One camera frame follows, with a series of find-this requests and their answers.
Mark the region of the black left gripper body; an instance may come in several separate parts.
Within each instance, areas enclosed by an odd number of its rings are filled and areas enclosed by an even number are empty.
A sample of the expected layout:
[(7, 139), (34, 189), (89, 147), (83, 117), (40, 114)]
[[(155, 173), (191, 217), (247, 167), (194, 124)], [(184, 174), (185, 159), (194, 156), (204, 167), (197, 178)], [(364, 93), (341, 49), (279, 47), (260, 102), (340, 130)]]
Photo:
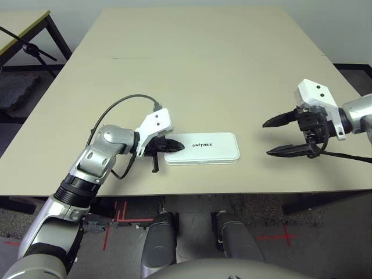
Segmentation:
[(145, 147), (144, 156), (151, 157), (153, 162), (153, 173), (159, 171), (158, 153), (167, 153), (169, 151), (167, 139), (165, 136), (155, 137)]

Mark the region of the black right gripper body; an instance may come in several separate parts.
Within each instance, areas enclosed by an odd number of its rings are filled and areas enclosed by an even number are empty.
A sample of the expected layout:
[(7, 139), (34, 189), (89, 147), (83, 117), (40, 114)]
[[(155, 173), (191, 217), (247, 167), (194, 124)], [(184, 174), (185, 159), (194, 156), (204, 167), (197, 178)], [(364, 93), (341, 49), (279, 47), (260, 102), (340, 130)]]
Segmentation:
[(327, 113), (305, 111), (299, 115), (297, 122), (310, 149), (306, 156), (310, 159), (320, 156), (330, 138)]

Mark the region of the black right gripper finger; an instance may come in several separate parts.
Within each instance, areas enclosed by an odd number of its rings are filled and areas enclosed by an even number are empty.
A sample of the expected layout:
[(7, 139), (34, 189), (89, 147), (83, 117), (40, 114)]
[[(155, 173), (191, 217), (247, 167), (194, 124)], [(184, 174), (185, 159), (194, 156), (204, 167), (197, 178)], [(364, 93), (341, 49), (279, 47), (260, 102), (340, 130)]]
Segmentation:
[(262, 127), (269, 128), (269, 127), (281, 127), (281, 126), (287, 125), (293, 121), (297, 121), (298, 114), (299, 114), (298, 110), (294, 109), (290, 112), (274, 116), (268, 119), (266, 122), (264, 122), (262, 124)]
[(283, 145), (266, 152), (267, 155), (283, 158), (294, 158), (300, 156), (314, 157), (314, 152), (309, 144)]

